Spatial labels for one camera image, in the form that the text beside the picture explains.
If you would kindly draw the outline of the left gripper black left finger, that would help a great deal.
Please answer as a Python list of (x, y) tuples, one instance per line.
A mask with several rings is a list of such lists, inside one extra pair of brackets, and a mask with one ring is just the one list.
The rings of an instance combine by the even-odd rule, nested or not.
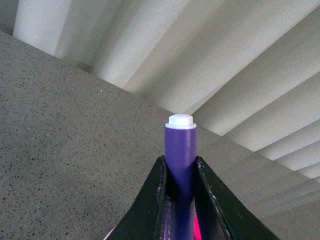
[(156, 159), (133, 204), (110, 231), (109, 240), (159, 240), (161, 237), (167, 165), (163, 156)]

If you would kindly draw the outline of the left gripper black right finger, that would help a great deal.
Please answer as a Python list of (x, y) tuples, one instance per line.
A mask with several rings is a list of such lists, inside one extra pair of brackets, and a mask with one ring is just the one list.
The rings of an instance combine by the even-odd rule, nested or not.
[(278, 240), (197, 156), (195, 210), (202, 240)]

